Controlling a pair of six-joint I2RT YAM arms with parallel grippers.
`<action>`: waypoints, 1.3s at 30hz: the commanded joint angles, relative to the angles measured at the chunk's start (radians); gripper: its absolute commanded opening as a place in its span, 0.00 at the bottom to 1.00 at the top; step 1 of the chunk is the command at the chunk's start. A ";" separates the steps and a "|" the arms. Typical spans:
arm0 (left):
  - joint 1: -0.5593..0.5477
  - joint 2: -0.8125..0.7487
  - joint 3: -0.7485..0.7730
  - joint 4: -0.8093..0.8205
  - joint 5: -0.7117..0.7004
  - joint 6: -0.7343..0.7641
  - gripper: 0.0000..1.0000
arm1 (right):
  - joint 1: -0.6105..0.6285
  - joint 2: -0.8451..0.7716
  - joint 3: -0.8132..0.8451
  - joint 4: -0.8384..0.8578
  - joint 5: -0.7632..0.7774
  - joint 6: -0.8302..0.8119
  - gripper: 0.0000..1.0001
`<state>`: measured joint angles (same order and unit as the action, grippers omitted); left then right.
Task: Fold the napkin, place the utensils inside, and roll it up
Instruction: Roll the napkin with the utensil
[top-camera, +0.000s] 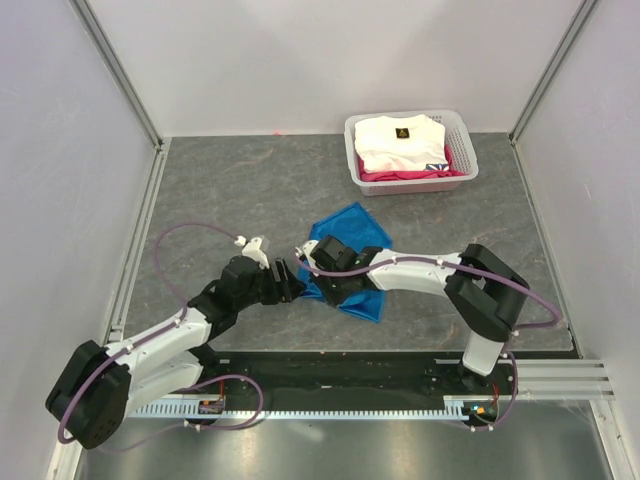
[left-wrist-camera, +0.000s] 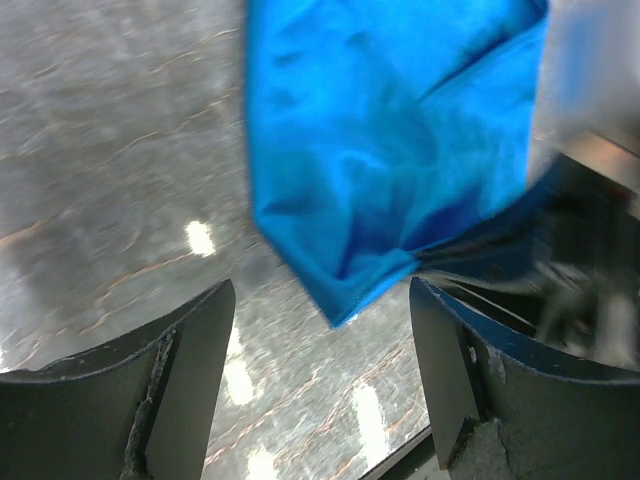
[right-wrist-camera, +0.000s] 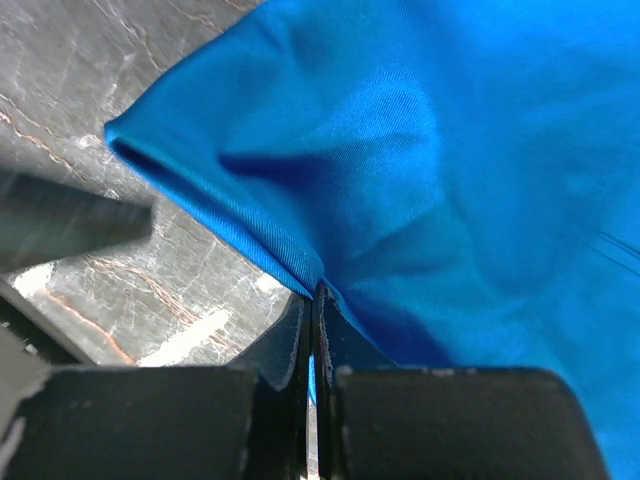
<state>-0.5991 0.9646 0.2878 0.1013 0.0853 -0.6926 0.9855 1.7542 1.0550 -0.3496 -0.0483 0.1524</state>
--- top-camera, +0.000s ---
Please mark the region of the blue cloth napkin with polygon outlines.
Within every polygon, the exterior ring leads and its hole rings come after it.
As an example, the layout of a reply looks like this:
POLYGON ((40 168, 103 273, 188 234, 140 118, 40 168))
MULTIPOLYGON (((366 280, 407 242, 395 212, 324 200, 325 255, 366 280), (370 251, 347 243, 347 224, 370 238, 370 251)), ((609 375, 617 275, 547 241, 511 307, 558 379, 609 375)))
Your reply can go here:
MULTIPOLYGON (((311 227, 309 239, 321 241, 328 235, 335 237, 357 254, 367 247, 390 249, 393 246, 389 234, 359 202, 316 222, 311 227)), ((323 299, 318 285, 314 283, 314 280, 319 280, 319 277, 304 269, 300 269, 297 273, 297 278, 306 285, 302 297, 327 303, 323 299)), ((385 300, 386 294, 383 291, 363 292, 349 297, 336 308, 347 315, 379 323, 385 300)))

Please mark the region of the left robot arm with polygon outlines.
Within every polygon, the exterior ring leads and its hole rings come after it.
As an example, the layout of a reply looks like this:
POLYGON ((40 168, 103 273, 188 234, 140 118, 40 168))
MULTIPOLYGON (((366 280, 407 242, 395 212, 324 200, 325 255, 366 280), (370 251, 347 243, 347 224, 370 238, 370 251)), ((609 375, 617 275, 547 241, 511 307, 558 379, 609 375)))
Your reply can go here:
POLYGON ((291 303, 305 285, 286 262, 262 267, 235 256, 220 277, 207 284, 176 314, 128 339, 101 346, 79 345, 45 400, 58 421, 57 439, 86 449, 103 444, 143 402, 192 387, 208 393, 219 369, 195 350, 235 325, 241 311, 256 305, 291 303))

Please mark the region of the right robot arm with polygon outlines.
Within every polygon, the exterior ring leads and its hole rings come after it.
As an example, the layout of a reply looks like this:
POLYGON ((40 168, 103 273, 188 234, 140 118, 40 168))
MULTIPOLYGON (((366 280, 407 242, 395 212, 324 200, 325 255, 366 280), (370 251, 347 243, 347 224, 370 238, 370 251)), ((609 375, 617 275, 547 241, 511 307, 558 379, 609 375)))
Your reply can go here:
POLYGON ((529 284, 488 248, 470 244, 461 253, 419 255, 367 246, 357 252, 336 237, 309 240, 301 258, 310 280, 332 306, 356 293, 403 290, 446 297, 470 329, 458 381, 483 392, 514 329, 529 284))

